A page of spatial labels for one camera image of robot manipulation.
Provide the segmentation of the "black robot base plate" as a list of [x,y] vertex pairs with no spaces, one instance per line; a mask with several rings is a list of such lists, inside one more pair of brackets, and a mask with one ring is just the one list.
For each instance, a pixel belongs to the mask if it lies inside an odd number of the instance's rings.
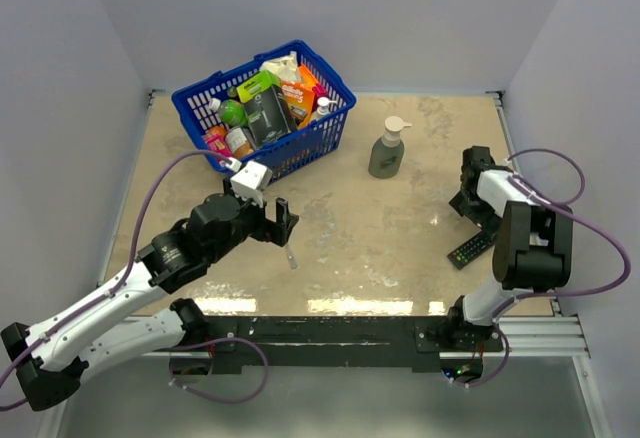
[[241,338],[256,344],[272,367],[404,368],[441,370],[442,353],[465,357],[474,351],[501,352],[493,328],[455,329],[443,316],[208,316],[208,329],[176,348],[205,351],[212,339]]

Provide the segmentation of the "black remote control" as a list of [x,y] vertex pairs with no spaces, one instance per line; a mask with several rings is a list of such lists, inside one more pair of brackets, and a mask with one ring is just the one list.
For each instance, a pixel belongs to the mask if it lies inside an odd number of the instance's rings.
[[488,251],[496,241],[495,233],[480,231],[447,255],[453,266],[461,270]]

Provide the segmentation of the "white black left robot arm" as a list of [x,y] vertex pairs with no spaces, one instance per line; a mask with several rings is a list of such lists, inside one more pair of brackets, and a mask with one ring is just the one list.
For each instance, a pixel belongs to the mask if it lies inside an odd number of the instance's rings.
[[21,405],[36,412],[71,397],[90,378],[120,362],[159,349],[196,350],[210,336],[199,306],[177,299],[152,317],[122,322],[206,275],[208,269],[247,239],[287,246],[299,217],[276,201],[266,216],[261,191],[240,192],[225,180],[168,231],[133,255],[115,277],[52,318],[27,326],[13,323],[1,333],[24,394]]

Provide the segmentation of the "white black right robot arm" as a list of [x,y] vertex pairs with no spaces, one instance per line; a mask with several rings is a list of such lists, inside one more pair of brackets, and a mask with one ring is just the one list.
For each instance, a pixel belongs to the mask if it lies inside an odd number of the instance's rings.
[[497,164],[485,146],[462,152],[460,189],[449,205],[479,232],[447,258],[461,270],[491,249],[491,275],[460,296],[424,336],[440,349],[466,351],[491,339],[499,318],[517,301],[566,285],[573,225],[549,209],[514,170]]

